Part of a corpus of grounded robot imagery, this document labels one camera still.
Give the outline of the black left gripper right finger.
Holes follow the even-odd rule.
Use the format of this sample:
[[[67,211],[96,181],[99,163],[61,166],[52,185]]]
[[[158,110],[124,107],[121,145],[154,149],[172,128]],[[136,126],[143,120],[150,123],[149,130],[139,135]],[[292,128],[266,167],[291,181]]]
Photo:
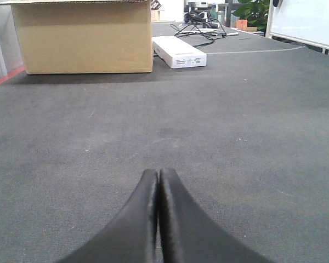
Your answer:
[[[164,262],[269,262],[214,222],[173,168],[160,170],[159,192]]]

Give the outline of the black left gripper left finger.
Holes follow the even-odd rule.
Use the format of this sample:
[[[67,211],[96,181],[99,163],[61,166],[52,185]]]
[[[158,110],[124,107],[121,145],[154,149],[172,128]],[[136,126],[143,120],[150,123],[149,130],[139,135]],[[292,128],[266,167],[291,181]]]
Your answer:
[[[158,173],[144,170],[129,200],[91,240],[60,262],[155,262]]]

